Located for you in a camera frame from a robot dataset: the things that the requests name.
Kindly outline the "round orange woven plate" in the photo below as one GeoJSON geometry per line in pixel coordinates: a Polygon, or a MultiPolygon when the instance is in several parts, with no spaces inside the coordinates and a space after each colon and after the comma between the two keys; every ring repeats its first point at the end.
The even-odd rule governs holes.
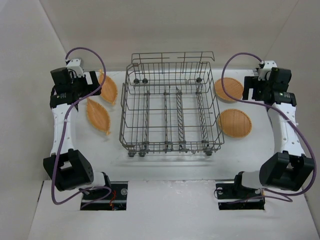
{"type": "Polygon", "coordinates": [[[224,110],[219,117],[218,126],[223,133],[231,138],[244,138],[252,130],[250,117],[235,108],[224,110]]]}
{"type": "MultiPolygon", "coordinates": [[[[244,87],[241,82],[232,77],[224,77],[223,78],[224,88],[232,97],[241,100],[243,97],[244,87]]],[[[232,98],[230,98],[223,90],[222,80],[218,79],[214,83],[214,89],[216,95],[227,102],[235,102],[232,98]]]]}

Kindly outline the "leaf-shaped orange woven plate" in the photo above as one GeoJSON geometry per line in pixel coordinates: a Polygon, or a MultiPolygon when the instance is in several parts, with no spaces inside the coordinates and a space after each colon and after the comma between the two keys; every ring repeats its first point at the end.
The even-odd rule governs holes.
{"type": "Polygon", "coordinates": [[[100,96],[111,105],[116,104],[117,96],[118,96],[118,88],[116,83],[113,81],[111,77],[108,75],[105,78],[105,82],[101,87],[100,96]]]}

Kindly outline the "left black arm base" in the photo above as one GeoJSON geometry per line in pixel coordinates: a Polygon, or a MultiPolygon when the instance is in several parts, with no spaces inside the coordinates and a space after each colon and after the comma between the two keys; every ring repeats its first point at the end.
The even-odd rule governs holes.
{"type": "Polygon", "coordinates": [[[128,181],[111,182],[108,189],[92,190],[81,199],[81,211],[125,211],[127,209],[128,181]]]}

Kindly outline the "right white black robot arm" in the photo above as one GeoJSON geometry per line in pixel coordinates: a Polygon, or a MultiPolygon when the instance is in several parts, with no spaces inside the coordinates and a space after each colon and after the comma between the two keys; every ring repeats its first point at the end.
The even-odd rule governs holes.
{"type": "Polygon", "coordinates": [[[313,170],[313,157],[307,157],[296,128],[296,97],[288,92],[292,72],[266,62],[257,70],[257,76],[244,78],[243,100],[252,89],[252,99],[266,105],[274,138],[274,155],[259,170],[240,172],[235,180],[243,188],[277,188],[298,191],[313,170]]]}

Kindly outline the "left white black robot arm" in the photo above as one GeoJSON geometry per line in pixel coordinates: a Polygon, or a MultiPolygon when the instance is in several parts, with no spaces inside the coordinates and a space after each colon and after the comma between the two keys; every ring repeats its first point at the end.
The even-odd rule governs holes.
{"type": "Polygon", "coordinates": [[[84,72],[81,66],[67,66],[50,72],[54,86],[50,108],[54,118],[54,139],[50,156],[43,159],[43,167],[58,191],[90,187],[110,187],[109,177],[96,172],[85,156],[76,148],[76,101],[89,93],[99,95],[95,71],[84,72]]]}

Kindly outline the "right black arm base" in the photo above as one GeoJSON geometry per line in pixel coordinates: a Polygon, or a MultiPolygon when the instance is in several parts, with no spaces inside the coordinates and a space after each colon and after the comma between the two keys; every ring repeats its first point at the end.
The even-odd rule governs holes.
{"type": "Polygon", "coordinates": [[[221,211],[264,210],[265,200],[260,189],[236,188],[233,181],[216,182],[214,195],[221,211]]]}

